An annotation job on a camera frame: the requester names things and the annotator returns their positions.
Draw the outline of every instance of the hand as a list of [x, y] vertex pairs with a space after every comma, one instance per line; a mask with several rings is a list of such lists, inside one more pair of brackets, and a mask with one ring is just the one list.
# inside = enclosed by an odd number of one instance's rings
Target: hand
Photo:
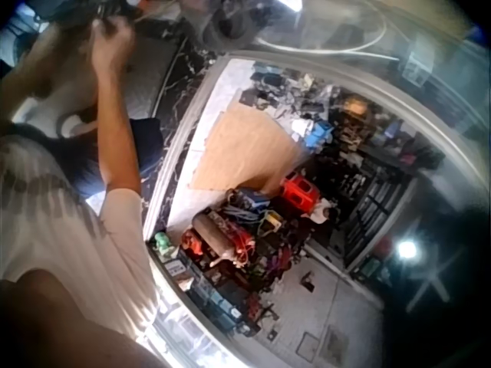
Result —
[[111, 17], [108, 20], [114, 26], [111, 33], [101, 20], [92, 23], [94, 46], [92, 47], [92, 65], [99, 79], [119, 77], [127, 59], [133, 50], [134, 32], [123, 17]]

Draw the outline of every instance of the man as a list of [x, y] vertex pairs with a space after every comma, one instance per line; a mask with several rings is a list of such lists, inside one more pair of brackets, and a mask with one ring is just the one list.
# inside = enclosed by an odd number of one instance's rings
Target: man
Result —
[[[44, 142], [12, 133], [12, 125], [0, 121], [2, 348], [22, 347], [29, 363], [42, 366], [159, 366], [131, 342], [152, 324], [157, 290], [143, 242], [138, 157], [120, 91], [133, 31], [122, 18], [110, 21], [111, 35], [100, 21], [92, 30], [98, 159], [106, 186], [98, 217]], [[2, 81], [3, 117], [53, 67], [39, 51], [46, 49], [42, 36]]]

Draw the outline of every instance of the black marble surface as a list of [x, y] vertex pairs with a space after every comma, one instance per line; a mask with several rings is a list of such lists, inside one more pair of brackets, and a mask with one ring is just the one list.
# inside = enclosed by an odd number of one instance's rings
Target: black marble surface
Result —
[[[173, 142], [184, 113], [187, 111], [198, 87], [203, 82], [208, 67], [211, 65], [211, 60], [214, 60], [214, 55], [196, 48], [189, 40], [184, 37], [182, 38], [180, 49], [176, 54], [173, 67], [167, 76], [163, 95], [157, 107], [156, 117], [160, 119], [160, 131], [164, 139], [163, 157], [157, 168], [142, 182], [143, 218], [147, 215], [148, 205], [155, 189], [163, 160]], [[174, 169], [173, 178], [167, 188], [157, 220], [156, 231], [165, 230], [166, 228], [177, 182], [183, 169], [189, 144], [193, 139], [197, 123], [196, 121]]]

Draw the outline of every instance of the wire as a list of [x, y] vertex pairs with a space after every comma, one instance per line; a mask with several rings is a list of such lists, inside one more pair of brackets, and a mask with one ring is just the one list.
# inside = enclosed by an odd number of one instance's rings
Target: wire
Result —
[[[292, 48], [289, 46], [281, 46], [279, 44], [272, 44], [272, 43], [265, 41], [264, 39], [262, 39], [260, 37], [257, 37], [256, 40], [258, 43], [263, 44], [265, 46], [268, 46], [270, 48], [275, 48], [276, 50], [287, 51], [287, 52], [297, 52], [300, 54], [314, 54], [314, 55], [357, 54], [357, 51], [363, 50], [364, 48], [369, 48], [370, 46], [378, 43], [382, 39], [382, 37], [385, 36], [385, 33], [387, 32], [387, 22], [385, 20], [384, 15], [382, 15], [382, 13], [375, 6], [373, 6], [371, 3], [367, 2], [367, 1], [364, 1], [364, 2], [365, 2], [365, 4], [367, 4], [369, 7], [371, 7], [373, 10], [375, 10], [380, 15], [381, 20], [382, 20], [382, 32], [374, 40], [368, 42], [367, 44], [357, 46], [356, 48], [347, 48], [345, 50], [326, 50], [326, 49], [317, 50], [317, 49], [308, 49], [308, 48], [307, 49], [301, 49], [301, 48]], [[364, 56], [374, 56], [374, 55], [378, 55], [378, 54], [365, 53]]]

